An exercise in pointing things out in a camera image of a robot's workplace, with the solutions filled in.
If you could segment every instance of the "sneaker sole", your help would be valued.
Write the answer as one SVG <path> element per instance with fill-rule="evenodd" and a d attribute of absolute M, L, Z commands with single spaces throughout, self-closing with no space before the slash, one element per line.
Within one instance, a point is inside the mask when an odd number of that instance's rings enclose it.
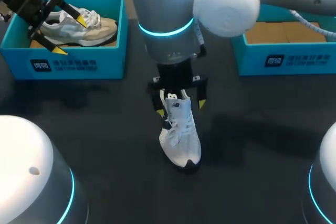
<path fill-rule="evenodd" d="M 45 36 L 45 38 L 57 46 L 67 45 L 67 46 L 80 46 L 80 47 L 99 47 L 116 41 L 117 33 L 114 33 L 113 35 L 97 40 L 78 40 L 78 39 L 61 38 L 61 37 L 51 38 L 47 36 Z"/>

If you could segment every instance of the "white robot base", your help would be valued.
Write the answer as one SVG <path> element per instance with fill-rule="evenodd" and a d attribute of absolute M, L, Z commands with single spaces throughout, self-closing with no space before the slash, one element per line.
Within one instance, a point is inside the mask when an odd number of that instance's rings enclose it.
<path fill-rule="evenodd" d="M 88 201 L 80 184 L 34 123 L 0 116 L 0 171 L 0 223 L 88 221 Z"/>
<path fill-rule="evenodd" d="M 304 188 L 302 212 L 306 223 L 336 223 L 336 124 L 324 136 Z"/>

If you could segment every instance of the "white sneaker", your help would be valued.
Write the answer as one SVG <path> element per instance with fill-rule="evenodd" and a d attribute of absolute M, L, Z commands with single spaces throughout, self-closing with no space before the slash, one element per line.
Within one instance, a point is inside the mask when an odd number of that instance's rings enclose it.
<path fill-rule="evenodd" d="M 95 11 L 75 8 L 84 18 L 84 28 L 65 11 L 52 12 L 40 27 L 44 36 L 55 45 L 102 46 L 116 40 L 116 21 L 101 18 Z"/>
<path fill-rule="evenodd" d="M 196 131 L 191 100 L 184 90 L 171 94 L 161 90 L 165 107 L 160 144 L 171 162 L 181 168 L 193 168 L 201 160 L 201 143 Z"/>

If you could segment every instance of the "cardboard box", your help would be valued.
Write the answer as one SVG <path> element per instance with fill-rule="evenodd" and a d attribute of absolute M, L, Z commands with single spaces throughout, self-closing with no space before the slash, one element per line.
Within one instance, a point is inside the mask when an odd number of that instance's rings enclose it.
<path fill-rule="evenodd" d="M 300 14 L 315 26 L 336 31 L 334 17 Z M 231 42 L 241 76 L 336 73 L 336 42 L 284 8 L 262 5 L 255 27 Z"/>
<path fill-rule="evenodd" d="M 324 35 L 301 22 L 257 22 L 245 33 L 248 44 L 327 42 Z"/>
<path fill-rule="evenodd" d="M 65 47 L 68 55 L 49 52 L 27 38 L 28 24 L 14 16 L 0 51 L 17 80 L 122 79 L 128 19 L 124 0 L 65 0 L 117 20 L 115 44 L 103 47 Z"/>

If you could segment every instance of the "cyan led light ring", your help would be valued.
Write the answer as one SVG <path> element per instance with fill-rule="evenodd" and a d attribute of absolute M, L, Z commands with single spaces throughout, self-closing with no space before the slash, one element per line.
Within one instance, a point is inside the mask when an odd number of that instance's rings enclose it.
<path fill-rule="evenodd" d="M 70 173 L 71 173 L 71 179 L 72 179 L 72 191 L 71 191 L 71 197 L 70 197 L 70 200 L 69 200 L 69 204 L 68 204 L 68 207 L 67 209 L 65 210 L 64 214 L 62 215 L 62 217 L 59 219 L 59 221 L 57 222 L 57 224 L 61 224 L 65 217 L 67 216 L 69 210 L 70 210 L 70 207 L 71 207 L 71 204 L 72 204 L 72 201 L 74 200 L 74 194 L 75 194 L 75 179 L 73 178 L 73 174 L 72 174 L 72 171 L 70 169 Z"/>
<path fill-rule="evenodd" d="M 313 168 L 313 165 L 311 165 L 311 168 L 310 168 L 310 172 L 309 172 L 309 177 L 308 177 L 308 185 L 309 185 L 309 192 L 310 192 L 310 196 L 311 196 L 311 199 L 313 200 L 317 210 L 320 212 L 320 214 L 323 216 L 323 218 L 329 223 L 329 224 L 333 224 L 325 215 L 324 213 L 322 212 L 322 210 L 319 208 L 319 206 L 317 205 L 315 199 L 314 199 L 314 196 L 313 196 L 313 193 L 311 191 L 311 186 L 310 186 L 310 175 L 311 175 L 311 170 Z"/>
<path fill-rule="evenodd" d="M 194 18 L 192 18 L 192 19 L 188 22 L 188 24 L 186 24 L 184 27 L 181 27 L 180 29 L 175 30 L 175 31 L 170 31 L 170 32 L 168 32 L 168 33 L 154 33 L 154 32 L 152 32 L 152 31 L 148 31 L 148 30 L 146 30 L 145 28 L 143 28 L 143 27 L 140 25 L 140 23 L 139 23 L 139 27 L 140 27 L 140 29 L 141 29 L 143 32 L 145 32 L 146 34 L 149 34 L 149 35 L 151 35 L 151 36 L 167 37 L 167 36 L 172 36 L 172 35 L 179 34 L 179 33 L 183 32 L 185 29 L 187 29 L 187 28 L 193 23 L 193 21 L 194 21 Z"/>

